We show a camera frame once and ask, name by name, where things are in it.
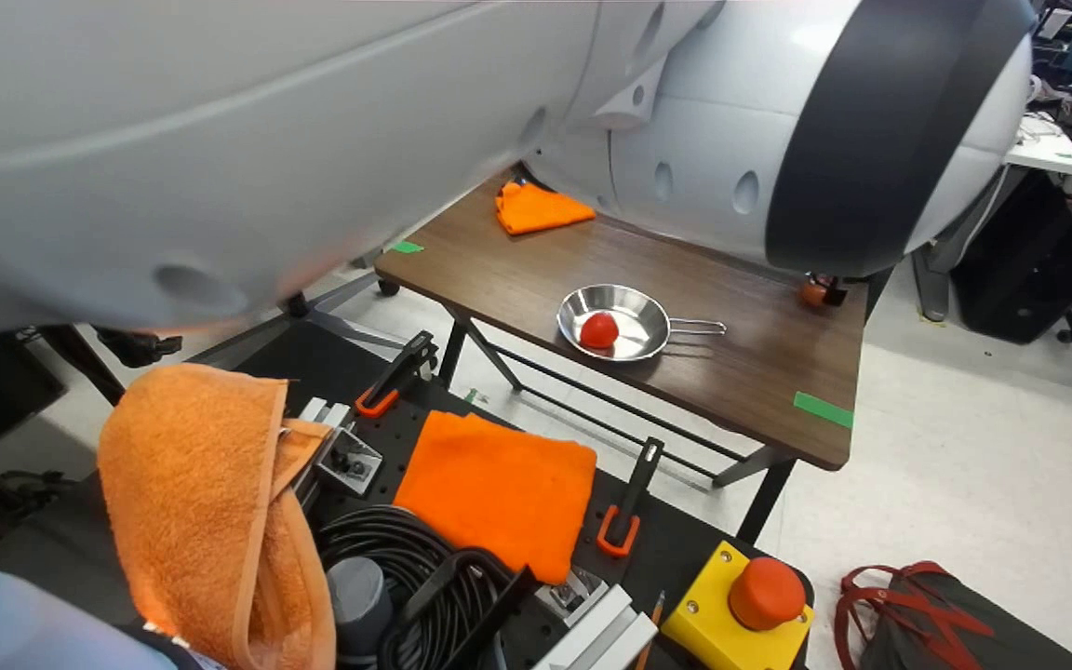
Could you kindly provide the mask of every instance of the metal bowl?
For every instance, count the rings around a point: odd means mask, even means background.
[[[619,324],[614,350],[589,350],[580,342],[580,326],[589,315],[606,311]],[[721,320],[672,320],[651,295],[620,286],[620,281],[595,281],[570,290],[561,309],[553,311],[561,338],[595,361],[651,361],[660,358],[672,335],[726,335]]]

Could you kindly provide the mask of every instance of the orange towel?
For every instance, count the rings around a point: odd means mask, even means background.
[[[223,666],[335,666],[335,615],[286,492],[326,428],[281,424],[286,383],[202,366],[140,377],[95,464],[131,599]]]
[[[595,454],[480,417],[428,414],[394,501],[454,546],[561,584],[595,485]]]
[[[497,227],[506,235],[535,235],[551,227],[574,227],[595,217],[584,202],[574,202],[553,190],[538,190],[535,182],[501,182],[494,196]]]

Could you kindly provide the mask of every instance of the wooden tabletop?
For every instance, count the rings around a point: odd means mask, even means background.
[[[848,428],[814,409],[798,409],[798,393],[837,409],[856,405],[866,311],[860,286],[848,290],[841,309],[811,311],[798,302],[798,275],[764,273],[614,221],[506,239],[494,223],[494,192],[497,182],[472,190],[422,227],[409,239],[413,247],[378,254],[378,275],[819,470],[848,460]],[[704,355],[666,350],[646,366],[590,366],[553,330],[553,309],[584,281],[628,281],[672,315],[726,320],[731,335]]]

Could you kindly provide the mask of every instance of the wire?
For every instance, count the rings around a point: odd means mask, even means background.
[[[394,505],[358,505],[315,533],[325,565],[378,563],[394,620],[378,641],[378,670],[446,666],[461,641],[492,615],[506,568],[485,549],[449,549]]]

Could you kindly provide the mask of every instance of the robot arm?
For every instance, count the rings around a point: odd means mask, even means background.
[[[0,330],[254,315],[530,161],[620,221],[876,273],[975,196],[1022,0],[0,2]]]

